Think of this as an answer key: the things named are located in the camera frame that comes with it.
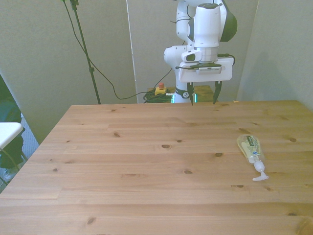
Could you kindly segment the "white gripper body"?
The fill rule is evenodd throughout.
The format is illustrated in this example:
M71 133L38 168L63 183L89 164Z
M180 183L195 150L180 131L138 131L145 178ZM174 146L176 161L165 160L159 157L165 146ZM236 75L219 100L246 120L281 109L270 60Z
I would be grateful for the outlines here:
M232 78L233 58L220 58L212 63L181 62L180 82L228 81Z

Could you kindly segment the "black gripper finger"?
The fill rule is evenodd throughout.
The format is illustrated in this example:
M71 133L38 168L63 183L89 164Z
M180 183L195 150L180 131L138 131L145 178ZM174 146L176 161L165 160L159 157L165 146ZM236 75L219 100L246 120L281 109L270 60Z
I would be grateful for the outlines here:
M214 91L214 95L213 95L213 104L215 104L217 102L218 97L219 97L220 92L221 92L221 88L222 88L222 82L216 81L215 82L215 91Z
M189 99L191 104L194 104L194 84L193 83L187 83L187 92L189 95Z

